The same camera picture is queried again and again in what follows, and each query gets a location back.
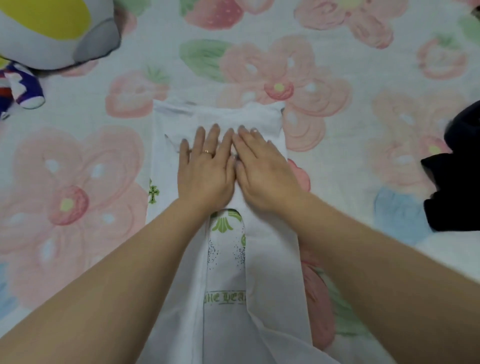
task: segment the forearm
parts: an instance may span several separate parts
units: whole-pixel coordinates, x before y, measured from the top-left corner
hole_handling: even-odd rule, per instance
[[[290,200],[281,216],[399,363],[478,361],[477,283],[311,194]]]
[[[5,335],[2,363],[134,363],[204,220],[175,201]]]

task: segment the person's right hand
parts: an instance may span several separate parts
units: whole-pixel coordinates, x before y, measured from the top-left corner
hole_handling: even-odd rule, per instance
[[[240,157],[237,181],[249,204],[279,214],[287,197],[303,193],[285,158],[256,129],[240,127],[233,144]]]

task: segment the yellow patch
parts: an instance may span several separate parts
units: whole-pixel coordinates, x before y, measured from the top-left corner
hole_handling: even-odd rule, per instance
[[[429,146],[428,151],[430,152],[430,154],[432,156],[434,156],[436,154],[440,154],[442,152],[442,150],[437,146]]]
[[[64,198],[60,202],[60,211],[68,212],[73,208],[73,205],[75,204],[73,203],[73,200],[71,198]]]
[[[283,84],[275,84],[275,86],[273,86],[273,88],[276,92],[285,91],[285,86],[283,86]]]
[[[336,2],[345,10],[353,10],[362,5],[363,0],[336,0]]]
[[[57,40],[79,38],[92,21],[83,0],[0,0],[0,11],[24,27]]]
[[[10,62],[9,60],[6,60],[5,58],[0,57],[0,70],[6,67],[9,62]]]

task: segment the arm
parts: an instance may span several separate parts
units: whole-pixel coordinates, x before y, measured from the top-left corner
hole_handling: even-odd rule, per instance
[[[190,158],[182,143],[179,199],[0,339],[2,363],[136,361],[189,241],[233,194],[233,132],[215,158],[202,153],[216,150],[218,134],[214,127],[204,144],[199,129]]]
[[[302,191],[272,144],[239,133],[245,198],[297,232],[399,364],[478,362],[479,284]]]

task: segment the hand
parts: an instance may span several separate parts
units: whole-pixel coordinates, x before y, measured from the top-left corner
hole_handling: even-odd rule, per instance
[[[256,129],[240,127],[233,144],[241,160],[236,164],[237,180],[249,204],[279,214],[287,197],[303,193],[285,158]]]
[[[231,200],[235,184],[235,159],[230,155],[233,129],[229,129],[217,150],[220,128],[215,124],[205,139],[205,129],[197,129],[192,152],[183,140],[178,173],[179,199],[206,216],[223,209]]]

